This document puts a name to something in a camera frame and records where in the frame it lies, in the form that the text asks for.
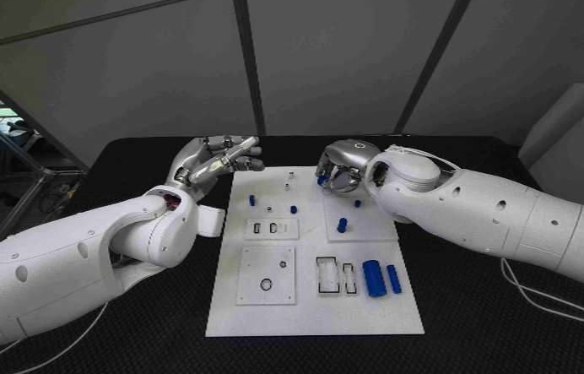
cable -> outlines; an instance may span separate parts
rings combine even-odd
[[[6,353],[20,342],[21,342],[21,339],[17,340],[6,349],[3,349],[3,351],[0,351],[0,355],[1,355],[3,353]]]
[[[66,349],[65,349],[55,357],[52,357],[50,360],[46,360],[42,364],[39,364],[39,365],[34,366],[34,367],[27,368],[27,369],[23,370],[23,371],[14,372],[14,374],[26,374],[27,372],[32,372],[32,371],[37,370],[39,368],[45,367],[46,365],[49,365],[49,364],[75,347],[75,345],[81,342],[82,338],[83,338],[85,335],[89,333],[89,330],[94,328],[95,324],[98,323],[98,320],[99,320],[101,316],[104,315],[104,310],[105,310],[107,304],[108,304],[108,302],[105,303],[104,307],[101,308],[101,312],[99,312],[98,315],[96,315],[96,318],[95,318],[95,320],[94,320],[94,323],[92,323],[92,324],[89,325],[89,327],[85,329],[85,332],[82,333],[82,335],[79,336],[79,338],[76,338],[76,340],[71,343],[71,345],[66,347]]]
[[[509,270],[510,273],[510,277],[512,279],[507,277],[507,274],[505,273],[505,267]],[[539,305],[528,296],[525,293],[525,290],[532,291],[535,294],[545,296],[546,298],[549,298],[551,300],[565,304],[567,306],[571,306],[572,308],[584,311],[584,307],[572,304],[571,302],[562,300],[561,298],[556,298],[555,296],[545,294],[543,292],[535,290],[533,288],[525,287],[519,282],[518,282],[518,278],[515,276],[513,273],[513,269],[510,268],[509,262],[505,258],[502,258],[502,276],[505,277],[505,279],[518,287],[520,295],[523,296],[523,298],[526,299],[526,301],[539,309],[542,309],[545,312],[554,313],[555,315],[559,315],[561,317],[568,317],[569,319],[574,319],[575,321],[584,322],[584,318],[581,317],[575,317],[574,315],[569,315],[568,313],[562,313],[561,311],[556,311],[555,309],[549,309],[545,306]]]
[[[437,155],[434,155],[434,154],[431,154],[431,153],[428,153],[428,152],[424,152],[422,150],[412,149],[412,148],[404,148],[402,146],[398,146],[398,145],[395,145],[395,144],[392,144],[392,145],[389,146],[389,150],[404,151],[404,152],[409,152],[409,153],[414,153],[414,154],[419,154],[419,155],[422,155],[422,156],[425,156],[425,157],[431,157],[431,158],[440,160],[440,161],[441,161],[445,165],[448,165],[454,170],[460,170],[460,167],[458,167],[451,161],[444,160],[441,157],[438,157]]]

black table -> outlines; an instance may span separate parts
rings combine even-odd
[[[314,165],[323,147],[346,137],[267,137],[262,160]],[[399,144],[463,168],[536,183],[494,138],[362,136]],[[73,214],[140,196],[163,183],[189,138],[128,138],[101,154],[66,208]],[[202,204],[226,208],[232,176]],[[205,338],[220,238],[197,237],[183,263],[148,278],[105,310],[86,338],[42,372],[584,372],[584,324],[535,309],[505,281],[499,260],[398,224],[401,250],[425,335]],[[543,268],[513,263],[522,284],[584,304],[584,286]],[[0,372],[47,360],[96,313],[0,356]]]

gray robot hand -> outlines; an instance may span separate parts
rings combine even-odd
[[[233,171],[261,171],[261,160],[249,156],[261,154],[255,147],[259,139],[244,136],[195,138],[174,157],[166,185],[186,191],[195,201],[210,192],[216,177]]]
[[[381,153],[378,146],[362,140],[339,140],[320,156],[316,176],[319,184],[334,191],[352,192],[359,187],[370,159]]]

